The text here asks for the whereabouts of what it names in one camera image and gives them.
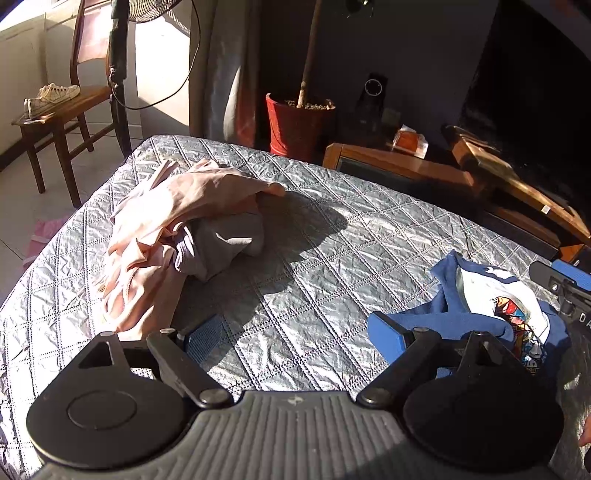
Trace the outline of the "blue and white printed shirt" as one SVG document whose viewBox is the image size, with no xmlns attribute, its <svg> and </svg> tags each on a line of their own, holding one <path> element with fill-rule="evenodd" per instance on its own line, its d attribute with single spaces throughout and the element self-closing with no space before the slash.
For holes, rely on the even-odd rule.
<svg viewBox="0 0 591 480">
<path fill-rule="evenodd" d="M 445 340 L 473 331 L 497 337 L 526 369 L 546 379 L 557 376 L 571 345 L 565 322 L 511 272 L 465 259 L 453 250 L 431 274 L 439 290 L 427 303 L 392 313 L 409 330 L 426 327 Z"/>
</svg>

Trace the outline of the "pink garment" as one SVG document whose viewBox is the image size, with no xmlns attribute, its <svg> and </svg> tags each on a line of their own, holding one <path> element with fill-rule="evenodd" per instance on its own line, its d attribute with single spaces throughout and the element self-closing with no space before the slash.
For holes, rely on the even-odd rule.
<svg viewBox="0 0 591 480">
<path fill-rule="evenodd" d="M 283 197 L 283 185 L 202 159 L 179 173 L 167 159 L 115 208 L 105 265 L 97 281 L 101 314 L 123 340 L 167 328 L 187 275 L 174 268 L 174 240 L 194 219 L 259 211 L 260 194 Z"/>
</svg>

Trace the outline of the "grey garment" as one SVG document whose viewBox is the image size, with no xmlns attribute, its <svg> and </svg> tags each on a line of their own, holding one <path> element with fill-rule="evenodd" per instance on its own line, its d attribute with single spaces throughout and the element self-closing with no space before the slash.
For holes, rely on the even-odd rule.
<svg viewBox="0 0 591 480">
<path fill-rule="evenodd" d="M 259 255 L 263 244 L 263 216 L 259 211 L 194 219 L 175 237 L 174 268 L 207 282 L 238 255 Z"/>
</svg>

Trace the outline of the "grey quilted bed cover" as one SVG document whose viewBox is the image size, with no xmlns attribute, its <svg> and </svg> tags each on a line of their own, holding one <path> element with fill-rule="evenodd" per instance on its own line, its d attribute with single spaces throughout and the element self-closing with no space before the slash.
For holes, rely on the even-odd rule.
<svg viewBox="0 0 591 480">
<path fill-rule="evenodd" d="M 450 252 L 528 279 L 537 255 L 438 206 L 341 172 L 242 146 L 154 136 L 129 157 L 98 149 L 78 169 L 85 196 L 28 267 L 3 260 L 1 467 L 39 468 L 26 432 L 35 396 L 105 329 L 97 282 L 111 214 L 165 160 L 180 170 L 211 159 L 286 188 L 259 201 L 263 252 L 206 283 L 188 280 L 174 320 L 221 317 L 207 368 L 246 389 L 359 391 L 385 367 L 367 335 L 370 313 L 407 310 L 438 291 L 433 267 Z"/>
</svg>

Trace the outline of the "wooden side cabinet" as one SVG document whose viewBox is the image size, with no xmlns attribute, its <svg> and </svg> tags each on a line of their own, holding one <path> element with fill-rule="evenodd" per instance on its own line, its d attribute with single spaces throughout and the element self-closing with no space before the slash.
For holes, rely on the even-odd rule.
<svg viewBox="0 0 591 480">
<path fill-rule="evenodd" d="M 397 152 L 332 143 L 322 166 L 427 200 L 476 198 L 485 191 L 470 173 Z"/>
</svg>

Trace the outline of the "pink cloth on floor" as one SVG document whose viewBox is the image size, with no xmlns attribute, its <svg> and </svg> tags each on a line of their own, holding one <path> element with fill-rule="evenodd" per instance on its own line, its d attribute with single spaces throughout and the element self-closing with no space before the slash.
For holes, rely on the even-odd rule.
<svg viewBox="0 0 591 480">
<path fill-rule="evenodd" d="M 26 256 L 23 260 L 23 270 L 26 271 L 33 261 L 38 257 L 41 251 L 49 243 L 49 241 L 56 235 L 61 227 L 69 219 L 68 216 L 52 219 L 39 220 L 34 227 L 31 235 Z"/>
</svg>

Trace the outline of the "orange tissue pack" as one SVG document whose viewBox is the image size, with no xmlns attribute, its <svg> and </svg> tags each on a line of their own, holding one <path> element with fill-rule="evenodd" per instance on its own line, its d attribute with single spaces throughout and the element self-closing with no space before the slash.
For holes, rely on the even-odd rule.
<svg viewBox="0 0 591 480">
<path fill-rule="evenodd" d="M 425 136 L 406 125 L 403 125 L 394 136 L 394 150 L 424 159 L 427 155 L 428 148 L 429 143 Z"/>
</svg>

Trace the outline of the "red plant pot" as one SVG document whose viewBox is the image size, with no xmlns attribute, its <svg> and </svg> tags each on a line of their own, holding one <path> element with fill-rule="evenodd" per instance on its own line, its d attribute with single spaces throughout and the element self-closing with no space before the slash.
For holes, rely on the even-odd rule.
<svg viewBox="0 0 591 480">
<path fill-rule="evenodd" d="M 276 100 L 267 93 L 266 110 L 270 121 L 270 152 L 318 164 L 325 136 L 335 119 L 335 104 L 327 99 L 321 104 L 299 108 L 295 101 Z"/>
</svg>

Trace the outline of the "wooden chair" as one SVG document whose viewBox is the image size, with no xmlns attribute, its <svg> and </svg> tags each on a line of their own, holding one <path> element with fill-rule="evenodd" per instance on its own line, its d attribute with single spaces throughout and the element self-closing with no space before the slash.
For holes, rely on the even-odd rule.
<svg viewBox="0 0 591 480">
<path fill-rule="evenodd" d="M 79 79 L 80 65 L 94 60 L 108 62 L 110 29 L 110 1 L 80 1 L 73 32 L 68 85 L 79 85 L 80 94 L 36 119 L 29 119 L 23 113 L 12 122 L 20 129 L 39 193 L 45 192 L 45 184 L 38 153 L 49 145 L 55 146 L 69 197 L 75 208 L 79 208 L 82 202 L 73 172 L 73 159 L 85 150 L 92 152 L 94 144 L 107 134 L 115 134 L 113 119 L 92 134 L 85 117 L 87 111 L 102 103 L 110 105 L 108 81 L 104 85 L 83 86 Z"/>
</svg>

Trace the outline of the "potted tree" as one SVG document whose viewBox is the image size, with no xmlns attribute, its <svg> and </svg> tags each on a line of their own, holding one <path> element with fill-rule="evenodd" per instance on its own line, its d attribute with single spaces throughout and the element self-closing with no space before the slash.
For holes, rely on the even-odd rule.
<svg viewBox="0 0 591 480">
<path fill-rule="evenodd" d="M 300 93 L 297 98 L 297 108 L 304 109 L 307 104 L 308 95 L 308 79 L 310 79 L 311 65 L 315 59 L 315 44 L 317 44 L 318 38 L 318 22 L 320 22 L 322 10 L 322 0 L 315 1 L 314 13 L 312 13 L 310 34 L 308 34 L 308 49 L 307 56 L 304 61 L 303 77 L 301 78 Z"/>
</svg>

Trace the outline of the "white sneaker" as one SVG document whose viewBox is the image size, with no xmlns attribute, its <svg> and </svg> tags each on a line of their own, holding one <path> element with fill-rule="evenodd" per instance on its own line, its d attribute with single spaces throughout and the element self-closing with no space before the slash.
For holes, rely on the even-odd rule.
<svg viewBox="0 0 591 480">
<path fill-rule="evenodd" d="M 60 86 L 55 83 L 45 85 L 39 89 L 36 97 L 24 100 L 25 116 L 29 119 L 36 119 L 79 94 L 79 85 Z"/>
</svg>

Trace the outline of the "grey curtain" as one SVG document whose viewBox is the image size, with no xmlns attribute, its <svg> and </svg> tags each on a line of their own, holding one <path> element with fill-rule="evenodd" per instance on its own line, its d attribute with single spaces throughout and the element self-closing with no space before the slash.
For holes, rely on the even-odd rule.
<svg viewBox="0 0 591 480">
<path fill-rule="evenodd" d="M 259 1 L 194 1 L 189 77 L 192 136 L 252 147 L 259 101 Z"/>
</svg>

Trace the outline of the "black standing fan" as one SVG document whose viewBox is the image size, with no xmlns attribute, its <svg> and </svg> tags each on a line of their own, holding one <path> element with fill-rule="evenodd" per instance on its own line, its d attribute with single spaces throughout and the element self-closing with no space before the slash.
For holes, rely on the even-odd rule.
<svg viewBox="0 0 591 480">
<path fill-rule="evenodd" d="M 127 78 L 127 49 L 130 23 L 148 23 L 172 11 L 179 1 L 175 0 L 114 0 L 111 2 L 111 29 L 108 39 L 107 80 L 110 88 L 110 109 L 115 136 L 124 157 L 131 154 L 131 139 L 127 121 L 128 111 L 140 111 L 163 103 L 176 95 L 175 92 L 143 107 L 125 103 L 124 82 Z"/>
</svg>

